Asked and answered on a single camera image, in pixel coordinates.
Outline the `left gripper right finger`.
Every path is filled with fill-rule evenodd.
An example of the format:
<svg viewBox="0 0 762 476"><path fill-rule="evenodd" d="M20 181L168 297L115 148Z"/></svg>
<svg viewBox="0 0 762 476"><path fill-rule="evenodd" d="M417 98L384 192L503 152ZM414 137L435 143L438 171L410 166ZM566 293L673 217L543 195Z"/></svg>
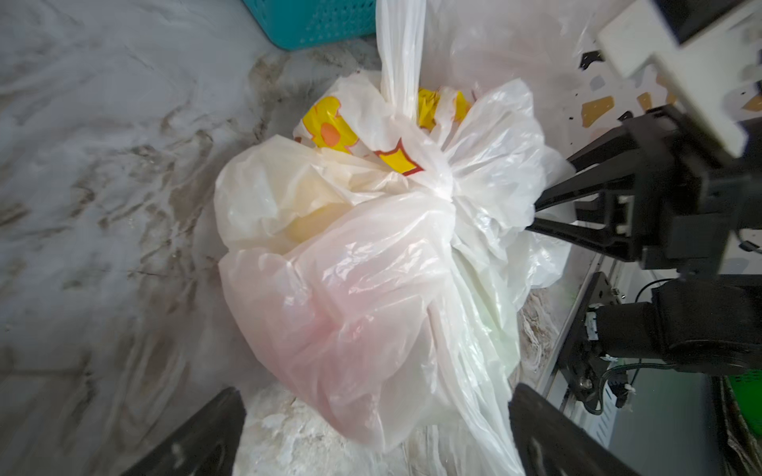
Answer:
<svg viewBox="0 0 762 476"><path fill-rule="evenodd" d="M516 387L509 414L527 475L637 475L525 384Z"/></svg>

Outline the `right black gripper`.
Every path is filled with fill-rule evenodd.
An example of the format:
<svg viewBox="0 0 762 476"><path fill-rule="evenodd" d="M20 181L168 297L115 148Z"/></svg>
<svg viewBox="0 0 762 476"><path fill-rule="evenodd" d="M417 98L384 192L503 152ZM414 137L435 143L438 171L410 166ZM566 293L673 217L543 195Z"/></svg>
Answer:
<svg viewBox="0 0 762 476"><path fill-rule="evenodd" d="M542 211L633 175L623 192L625 235L545 218L527 230L647 270L712 280L732 234L761 227L761 120L740 126L747 141L733 158L672 106L629 118L571 156L575 174L535 202Z"/></svg>

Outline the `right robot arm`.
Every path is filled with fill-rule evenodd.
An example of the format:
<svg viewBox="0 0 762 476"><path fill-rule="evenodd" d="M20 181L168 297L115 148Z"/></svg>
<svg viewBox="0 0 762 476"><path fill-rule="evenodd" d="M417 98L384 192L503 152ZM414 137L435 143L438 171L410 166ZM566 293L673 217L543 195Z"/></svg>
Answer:
<svg viewBox="0 0 762 476"><path fill-rule="evenodd" d="M672 105L648 110L571 157L575 174L543 192L575 222L537 217L531 230L676 278L648 303L604 307L600 348L684 372L739 374L761 365L761 280L724 275L728 241L761 226L761 122L732 157Z"/></svg>

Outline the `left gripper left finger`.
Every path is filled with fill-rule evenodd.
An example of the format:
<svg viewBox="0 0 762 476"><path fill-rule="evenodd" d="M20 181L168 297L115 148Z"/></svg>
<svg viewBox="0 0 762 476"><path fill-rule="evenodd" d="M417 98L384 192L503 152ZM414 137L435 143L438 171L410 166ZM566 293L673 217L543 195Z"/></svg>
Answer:
<svg viewBox="0 0 762 476"><path fill-rule="evenodd" d="M227 387L124 473L230 476L245 419L240 392Z"/></svg>

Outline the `white plastic bag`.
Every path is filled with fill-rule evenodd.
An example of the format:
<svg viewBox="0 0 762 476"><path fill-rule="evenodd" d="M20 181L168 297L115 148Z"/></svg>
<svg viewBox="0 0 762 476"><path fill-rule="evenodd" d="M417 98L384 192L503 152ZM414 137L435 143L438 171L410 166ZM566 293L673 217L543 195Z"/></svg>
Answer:
<svg viewBox="0 0 762 476"><path fill-rule="evenodd" d="M470 100L520 79L546 142L565 156L636 110L629 81L597 43L623 1L430 1L421 85Z"/></svg>
<svg viewBox="0 0 762 476"><path fill-rule="evenodd" d="M569 255L529 225L573 170L523 81L422 89L426 14L378 2L381 71L338 79L291 138L224 166L222 289L256 358L345 438L385 452L451 418L489 473L520 475L517 317Z"/></svg>

